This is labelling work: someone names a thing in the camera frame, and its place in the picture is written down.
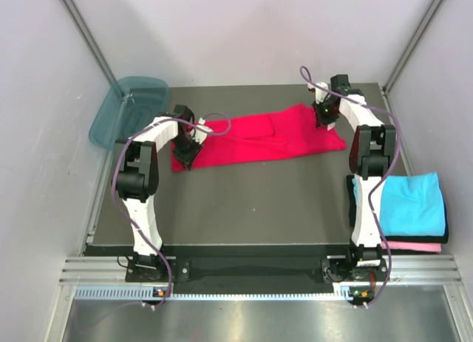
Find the red t shirt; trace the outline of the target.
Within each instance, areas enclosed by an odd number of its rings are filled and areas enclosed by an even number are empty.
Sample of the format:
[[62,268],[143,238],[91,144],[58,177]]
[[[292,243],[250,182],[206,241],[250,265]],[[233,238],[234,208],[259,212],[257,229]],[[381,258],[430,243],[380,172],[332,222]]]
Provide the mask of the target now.
[[303,104],[280,112],[231,119],[223,136],[209,136],[192,168],[287,160],[347,148],[336,130],[316,127],[316,115]]

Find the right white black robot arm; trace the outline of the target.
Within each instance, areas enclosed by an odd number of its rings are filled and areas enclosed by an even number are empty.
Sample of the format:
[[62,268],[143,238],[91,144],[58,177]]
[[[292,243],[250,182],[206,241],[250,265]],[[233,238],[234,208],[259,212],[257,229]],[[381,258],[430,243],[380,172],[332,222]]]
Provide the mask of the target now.
[[356,204],[355,223],[346,257],[328,259],[325,277],[334,282],[372,278],[387,267],[379,212],[386,174],[396,160],[396,128],[376,117],[347,75],[332,77],[330,84],[309,81],[307,87],[314,93],[318,129],[331,130],[342,116],[354,131],[348,163],[354,180],[350,193]]

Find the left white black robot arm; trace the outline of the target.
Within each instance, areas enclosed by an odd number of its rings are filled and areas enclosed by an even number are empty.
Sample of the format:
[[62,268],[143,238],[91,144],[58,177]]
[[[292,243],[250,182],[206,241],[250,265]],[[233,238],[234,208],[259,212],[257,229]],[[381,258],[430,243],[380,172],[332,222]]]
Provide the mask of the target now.
[[169,277],[154,212],[159,150],[173,143],[172,155],[189,170],[211,132],[204,118],[196,120],[190,108],[177,105],[172,113],[159,114],[136,134],[115,141],[112,198],[121,201],[118,209],[130,220],[134,237],[133,254],[126,258],[127,282],[164,281]]

